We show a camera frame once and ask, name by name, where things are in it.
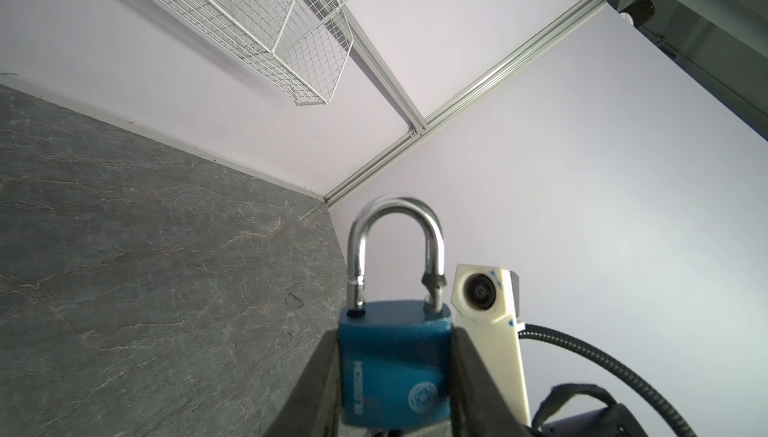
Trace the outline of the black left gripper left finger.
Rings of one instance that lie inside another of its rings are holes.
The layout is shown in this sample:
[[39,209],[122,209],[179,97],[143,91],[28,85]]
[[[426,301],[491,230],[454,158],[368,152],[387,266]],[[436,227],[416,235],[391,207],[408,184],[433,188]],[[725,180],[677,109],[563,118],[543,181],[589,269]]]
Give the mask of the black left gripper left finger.
[[321,337],[285,405],[264,436],[337,436],[340,387],[338,332],[331,330]]

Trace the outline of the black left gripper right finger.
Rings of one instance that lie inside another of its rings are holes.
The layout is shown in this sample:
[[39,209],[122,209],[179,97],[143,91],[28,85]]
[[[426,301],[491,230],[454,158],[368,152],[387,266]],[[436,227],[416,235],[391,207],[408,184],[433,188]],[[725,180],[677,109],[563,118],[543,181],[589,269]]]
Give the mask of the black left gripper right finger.
[[528,437],[504,402],[468,332],[454,327],[450,338],[450,408],[454,437]]

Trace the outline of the blue padlock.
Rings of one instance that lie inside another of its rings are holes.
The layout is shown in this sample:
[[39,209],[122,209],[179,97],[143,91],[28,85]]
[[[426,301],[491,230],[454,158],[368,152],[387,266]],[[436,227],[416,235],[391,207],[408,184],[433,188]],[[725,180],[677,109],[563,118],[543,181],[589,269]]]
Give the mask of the blue padlock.
[[[366,302],[366,249],[373,225],[405,214],[425,236],[425,300]],[[450,416],[452,315],[443,299],[445,243],[434,211],[408,196],[382,196],[352,223],[347,245],[347,305],[338,321],[342,420],[351,427],[406,431]]]

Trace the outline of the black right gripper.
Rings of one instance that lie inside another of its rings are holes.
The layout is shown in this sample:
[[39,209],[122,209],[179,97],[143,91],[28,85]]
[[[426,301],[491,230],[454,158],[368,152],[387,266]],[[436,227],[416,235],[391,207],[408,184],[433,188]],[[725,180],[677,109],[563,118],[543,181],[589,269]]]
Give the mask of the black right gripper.
[[[604,404],[600,409],[560,419],[547,420],[577,396],[592,397]],[[618,403],[602,387],[594,384],[567,383],[554,386],[540,403],[531,421],[535,436],[615,436],[647,437],[648,434],[629,409]]]

